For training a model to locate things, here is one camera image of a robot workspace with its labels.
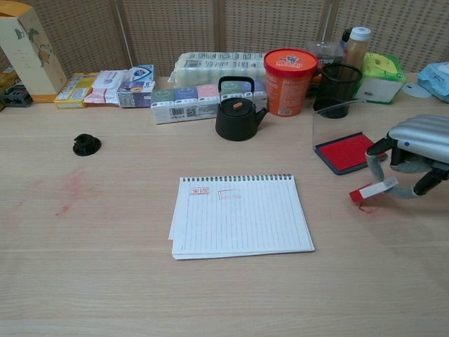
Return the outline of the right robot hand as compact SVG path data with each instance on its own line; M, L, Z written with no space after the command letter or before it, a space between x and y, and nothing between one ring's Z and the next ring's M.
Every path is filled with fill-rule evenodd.
M393 171L425 175L410 187L399 186L396 178L386 179L379 155L388 150ZM421 197L448 179L448 118L424 114L402 121L368 147L366 162L387 194L400 199Z

